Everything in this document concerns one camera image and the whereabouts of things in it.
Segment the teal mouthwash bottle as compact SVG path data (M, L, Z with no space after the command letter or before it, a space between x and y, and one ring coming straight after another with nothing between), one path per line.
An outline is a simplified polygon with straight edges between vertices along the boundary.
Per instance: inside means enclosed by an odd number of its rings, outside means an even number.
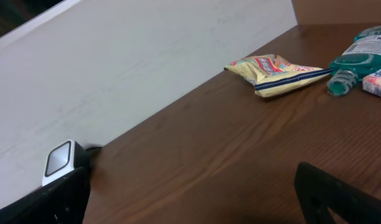
M328 93L348 94L362 79L381 69L381 26L363 30L352 45L329 65L332 77L327 82Z

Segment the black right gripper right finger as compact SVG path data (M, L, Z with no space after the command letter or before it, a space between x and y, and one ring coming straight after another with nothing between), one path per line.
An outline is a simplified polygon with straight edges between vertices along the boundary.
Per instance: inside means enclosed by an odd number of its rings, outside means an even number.
M348 223L381 223L381 200L307 162L299 163L294 187L307 223L334 223L330 210Z

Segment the orange wiper sheet bag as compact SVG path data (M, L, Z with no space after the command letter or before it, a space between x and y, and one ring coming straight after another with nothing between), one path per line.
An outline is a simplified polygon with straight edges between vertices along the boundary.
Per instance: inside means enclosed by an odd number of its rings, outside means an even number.
M250 56L224 67L253 85L255 94L271 98L310 85L331 74L331 68L290 63L275 54Z

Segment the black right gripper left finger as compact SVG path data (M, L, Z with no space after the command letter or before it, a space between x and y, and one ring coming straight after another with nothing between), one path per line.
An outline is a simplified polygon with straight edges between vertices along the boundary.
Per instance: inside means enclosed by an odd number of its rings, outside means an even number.
M80 167L0 209L0 223L82 224L90 175Z

